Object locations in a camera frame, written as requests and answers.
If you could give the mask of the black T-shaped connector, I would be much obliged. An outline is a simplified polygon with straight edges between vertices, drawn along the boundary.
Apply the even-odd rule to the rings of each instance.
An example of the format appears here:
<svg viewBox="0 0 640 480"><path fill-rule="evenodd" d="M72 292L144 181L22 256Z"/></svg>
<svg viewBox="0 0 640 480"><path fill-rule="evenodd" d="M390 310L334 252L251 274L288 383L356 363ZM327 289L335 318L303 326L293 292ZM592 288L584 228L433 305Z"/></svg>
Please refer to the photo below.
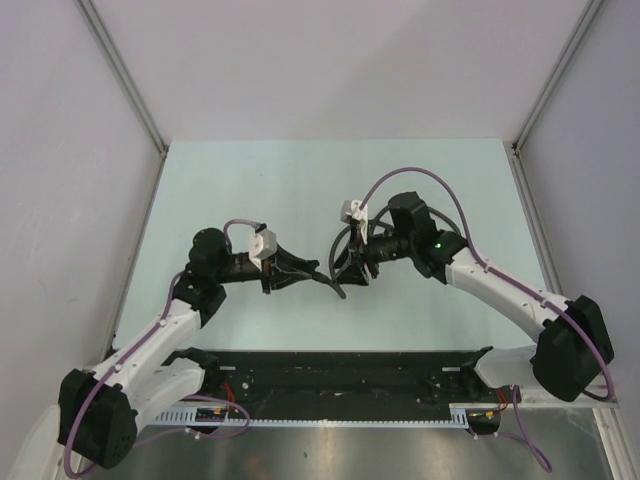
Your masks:
<svg viewBox="0 0 640 480"><path fill-rule="evenodd" d="M318 271L313 271L311 273L311 279L315 282L318 282L324 285L332 284L332 280L329 277L327 277L325 274Z"/></svg>

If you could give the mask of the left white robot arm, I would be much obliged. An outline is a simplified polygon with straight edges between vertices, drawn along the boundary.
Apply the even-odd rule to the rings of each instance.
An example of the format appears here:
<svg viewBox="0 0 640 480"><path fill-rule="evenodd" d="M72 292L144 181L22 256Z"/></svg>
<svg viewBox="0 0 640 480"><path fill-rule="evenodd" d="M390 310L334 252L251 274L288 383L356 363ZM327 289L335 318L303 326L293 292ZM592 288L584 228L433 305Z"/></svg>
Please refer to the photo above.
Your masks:
<svg viewBox="0 0 640 480"><path fill-rule="evenodd" d="M233 252L225 231L199 231L161 312L125 347L91 370L74 369L63 379L58 441L67 477L82 476L71 465L73 454L110 469L164 410L192 395L207 400L219 392L221 376L210 361L179 358L162 364L213 318L227 297L226 285L257 281L266 294L308 280L330 285L318 267L318 261L282 248L263 224L250 236L248 251L240 253Z"/></svg>

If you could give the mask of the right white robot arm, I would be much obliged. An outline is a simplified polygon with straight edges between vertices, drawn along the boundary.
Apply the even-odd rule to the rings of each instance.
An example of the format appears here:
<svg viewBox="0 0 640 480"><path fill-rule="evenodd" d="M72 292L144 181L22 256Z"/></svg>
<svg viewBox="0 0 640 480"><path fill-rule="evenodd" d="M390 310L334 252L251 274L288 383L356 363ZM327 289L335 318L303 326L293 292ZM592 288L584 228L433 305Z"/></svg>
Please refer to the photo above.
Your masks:
<svg viewBox="0 0 640 480"><path fill-rule="evenodd" d="M461 376L463 393L484 401L508 385L540 386L559 400L572 402L614 357L598 304L580 296L535 289L500 272L474 253L454 230L437 227L431 208L414 192L393 196L387 204L392 225L377 234L368 208L347 200L341 219L349 240L333 252L335 283L366 286L384 262L408 259L425 278L464 291L512 321L532 341L531 347L481 350L471 370Z"/></svg>

